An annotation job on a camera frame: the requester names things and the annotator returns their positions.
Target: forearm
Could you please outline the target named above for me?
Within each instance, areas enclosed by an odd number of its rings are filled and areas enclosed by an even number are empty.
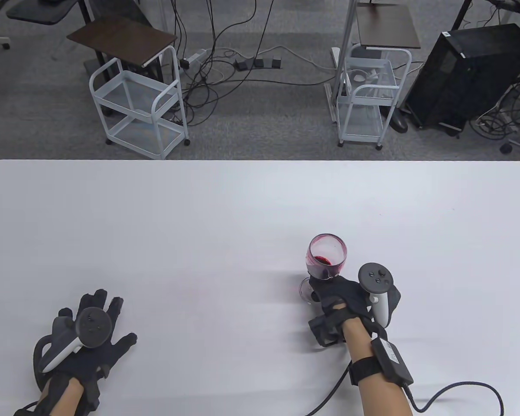
[[[371,357],[371,338],[359,318],[343,323],[343,334],[353,362]],[[403,390],[389,383],[383,374],[374,374],[358,383],[364,416],[412,416]]]
[[[64,391],[64,394],[58,400],[52,412],[50,412],[50,416],[74,416],[75,411],[77,410],[77,405],[79,404],[79,400],[83,395],[84,388],[81,383],[78,382],[76,378],[72,378],[69,381],[68,388]],[[42,390],[42,395],[40,396],[39,402],[44,399],[48,395],[48,383]]]

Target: dark wooden tabletop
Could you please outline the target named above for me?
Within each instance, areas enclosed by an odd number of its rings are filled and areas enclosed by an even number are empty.
[[[363,46],[420,49],[410,10],[404,4],[359,3],[357,21]]]
[[[74,31],[68,39],[141,67],[177,36],[123,17],[107,16]]]

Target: white metal cart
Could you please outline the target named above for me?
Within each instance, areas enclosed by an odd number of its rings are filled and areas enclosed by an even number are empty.
[[[391,61],[388,59],[389,53],[406,54],[405,74],[412,63],[412,54],[406,49],[366,47],[367,50],[383,51],[382,59],[352,58],[351,51],[356,47],[360,47],[360,44],[349,48],[344,62],[345,70],[341,73],[339,83],[338,145],[343,146],[345,141],[377,143],[376,149],[381,150],[383,137],[406,79],[405,76],[402,77],[397,85]],[[343,88],[347,89],[346,95],[343,95]],[[390,107],[385,122],[379,106]]]
[[[124,70],[117,58],[96,70],[88,82],[107,138],[149,158],[160,160],[165,159],[181,141],[184,141],[185,146],[191,142],[177,56],[173,46],[165,50],[168,49],[171,50],[175,74],[175,80],[170,85]],[[119,74],[95,90],[95,78],[114,63],[117,63]],[[181,125],[162,118],[177,103]],[[119,111],[125,117],[113,127],[108,127],[100,106]]]

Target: hand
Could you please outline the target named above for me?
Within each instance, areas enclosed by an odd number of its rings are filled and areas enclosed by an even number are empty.
[[[343,276],[328,280],[310,277],[310,285],[318,295],[326,316],[345,305],[353,317],[371,318],[367,310],[367,293],[358,282],[347,280]]]
[[[104,289],[98,289],[94,295],[86,294],[81,297],[77,316],[83,309],[95,306],[101,309],[106,303],[107,292]],[[106,341],[96,348],[82,347],[77,353],[68,355],[53,370],[54,373],[62,372],[76,378],[85,388],[88,383],[96,382],[102,377],[107,378],[110,369],[117,361],[137,343],[137,335],[130,333],[122,337],[114,345],[112,345],[112,334],[115,329],[117,317],[121,312],[123,299],[115,297],[110,302],[110,306],[106,313],[112,321],[112,333]],[[67,316],[73,318],[73,312],[70,308],[64,308],[58,312],[58,316]]]

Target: caster wheel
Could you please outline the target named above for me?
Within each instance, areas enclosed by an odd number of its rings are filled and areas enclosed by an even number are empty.
[[[510,143],[505,143],[504,145],[499,147],[499,150],[501,151],[502,154],[508,155],[512,151],[512,145]]]
[[[446,129],[445,132],[449,137],[456,137],[457,139],[460,139],[460,133],[458,133],[458,130]]]

